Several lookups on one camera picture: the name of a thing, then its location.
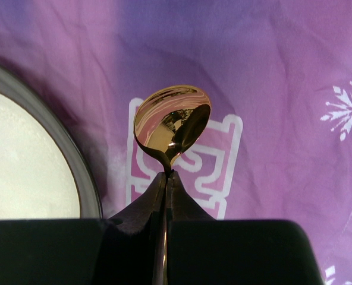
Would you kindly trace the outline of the metal rimmed cream plate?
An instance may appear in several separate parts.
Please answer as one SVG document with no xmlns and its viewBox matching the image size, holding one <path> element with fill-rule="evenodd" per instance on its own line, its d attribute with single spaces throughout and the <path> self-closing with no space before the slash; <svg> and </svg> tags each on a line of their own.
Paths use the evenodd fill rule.
<svg viewBox="0 0 352 285">
<path fill-rule="evenodd" d="M 101 216 L 91 171 L 65 126 L 0 66 L 0 220 Z"/>
</svg>

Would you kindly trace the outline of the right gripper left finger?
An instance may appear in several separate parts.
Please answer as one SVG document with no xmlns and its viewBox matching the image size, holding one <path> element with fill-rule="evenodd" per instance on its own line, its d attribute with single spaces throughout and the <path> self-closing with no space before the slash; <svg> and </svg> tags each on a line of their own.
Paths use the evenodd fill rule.
<svg viewBox="0 0 352 285">
<path fill-rule="evenodd" d="M 166 174 L 158 173 L 147 190 L 109 219 L 109 277 L 112 284 L 153 284 L 161 253 Z"/>
</svg>

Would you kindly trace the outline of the purple printed cloth placemat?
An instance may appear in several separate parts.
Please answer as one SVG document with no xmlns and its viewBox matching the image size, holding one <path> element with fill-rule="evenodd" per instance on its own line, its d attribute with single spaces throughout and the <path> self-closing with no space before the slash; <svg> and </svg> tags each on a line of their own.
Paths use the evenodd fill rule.
<svg viewBox="0 0 352 285">
<path fill-rule="evenodd" d="M 352 1 L 0 1 L 0 64 L 72 133 L 109 217 L 162 168 L 134 108 L 188 84 L 213 129 L 176 161 L 216 218 L 290 219 L 352 284 Z"/>
</svg>

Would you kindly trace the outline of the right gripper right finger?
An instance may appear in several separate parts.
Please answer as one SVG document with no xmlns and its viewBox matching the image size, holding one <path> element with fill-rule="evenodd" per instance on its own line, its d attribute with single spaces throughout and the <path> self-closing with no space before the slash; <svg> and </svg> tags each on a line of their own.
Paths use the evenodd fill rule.
<svg viewBox="0 0 352 285">
<path fill-rule="evenodd" d="M 215 284 L 217 221 L 187 193 L 177 172 L 166 187 L 167 277 L 169 284 Z"/>
</svg>

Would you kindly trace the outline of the gold spoon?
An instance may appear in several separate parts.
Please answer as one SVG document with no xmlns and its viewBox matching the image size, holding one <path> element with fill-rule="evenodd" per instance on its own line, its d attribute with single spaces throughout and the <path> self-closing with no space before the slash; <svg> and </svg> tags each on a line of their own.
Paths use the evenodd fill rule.
<svg viewBox="0 0 352 285">
<path fill-rule="evenodd" d="M 200 88 L 174 85 L 148 97 L 134 117 L 138 146 L 163 166 L 166 187 L 172 166 L 201 136 L 211 112 L 209 96 Z M 163 206 L 160 264 L 153 284 L 167 284 L 166 187 Z"/>
</svg>

